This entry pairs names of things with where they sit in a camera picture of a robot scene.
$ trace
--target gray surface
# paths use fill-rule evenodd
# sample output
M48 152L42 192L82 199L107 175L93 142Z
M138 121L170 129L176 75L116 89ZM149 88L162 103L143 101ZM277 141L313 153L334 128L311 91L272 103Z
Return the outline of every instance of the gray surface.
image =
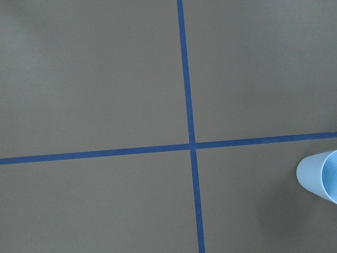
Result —
M336 205L302 188L296 166L337 140L198 150L207 253L335 252Z
M197 141L336 131L336 1L184 3Z
M197 252L188 151L1 166L0 252Z
M187 143L176 1L2 1L0 157Z

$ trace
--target vertical blue line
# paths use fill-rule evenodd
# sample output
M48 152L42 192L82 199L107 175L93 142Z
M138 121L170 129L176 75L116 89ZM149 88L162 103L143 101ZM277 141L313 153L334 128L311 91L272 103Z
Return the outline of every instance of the vertical blue line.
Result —
M205 253L204 228L203 228L203 222L202 222L200 185L199 185L199 174L198 174L194 122L193 122L189 61L187 58L187 43L186 43L184 9L183 9L182 0L177 0L177 9L178 9L180 47L181 47L181 57L182 57L182 65L183 65L184 86L185 86L187 126L189 129L196 229L197 229L199 253Z

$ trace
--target cup rim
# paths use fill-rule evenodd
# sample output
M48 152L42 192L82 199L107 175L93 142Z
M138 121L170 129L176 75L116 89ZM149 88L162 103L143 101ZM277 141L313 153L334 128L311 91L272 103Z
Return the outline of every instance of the cup rim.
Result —
M337 204L337 201L333 200L333 199L330 197L330 195L327 193L327 191L326 191L326 189L325 189L325 187L324 187L324 184L323 184L323 177L322 177L322 175L323 175L323 168L324 168L324 165L325 165L326 161L329 159L330 156L332 156L332 155L335 154L335 153L337 153L337 150L331 151L331 153L324 159L324 162L323 162L322 165L321 165L321 172L320 172L321 180L320 180L320 183L321 183L321 186L322 186L322 188L323 188L324 193L325 193L326 196L329 198L329 200L330 200L331 202Z

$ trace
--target light blue cup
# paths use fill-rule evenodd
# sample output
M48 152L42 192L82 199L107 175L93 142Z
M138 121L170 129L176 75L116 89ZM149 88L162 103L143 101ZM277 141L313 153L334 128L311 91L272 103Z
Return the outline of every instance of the light blue cup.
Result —
M296 175L306 190L337 204L337 150L304 158Z

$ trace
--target blue line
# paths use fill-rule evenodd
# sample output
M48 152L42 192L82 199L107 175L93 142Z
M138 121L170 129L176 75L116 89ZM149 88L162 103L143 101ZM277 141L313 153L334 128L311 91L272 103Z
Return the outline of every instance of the blue line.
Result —
M72 159L93 158L93 157L112 157L116 155L145 154L145 153L157 153L157 152L189 150L189 149L190 149L189 144L175 144L175 145L163 145L163 146L152 146L152 147L141 147L130 149L112 149L112 150L99 150L99 151L64 153L64 154L45 154L45 155L34 155L30 157L1 158L0 165L14 164L14 163L28 163L28 162L72 160Z
M197 149L210 149L210 148L220 148L220 147L232 147L232 146L242 146L242 145L289 142L289 141L318 140L318 139L329 139L329 138L337 138L337 132L309 133L309 134L285 135L285 136L228 140L228 141L199 142L196 144L196 148Z
M190 84L190 73L189 73L189 61L187 58L184 8L183 8L182 0L177 0L177 10L178 10L178 21L179 21L181 58L182 58L184 86L185 86L187 126L189 129L196 230L197 230L197 237L198 237L199 253L205 253L204 228L203 228L203 222L202 222L202 209L201 209L201 198L200 198L200 184L199 184L194 122L193 122L193 107L192 107L192 95L191 95L191 84Z

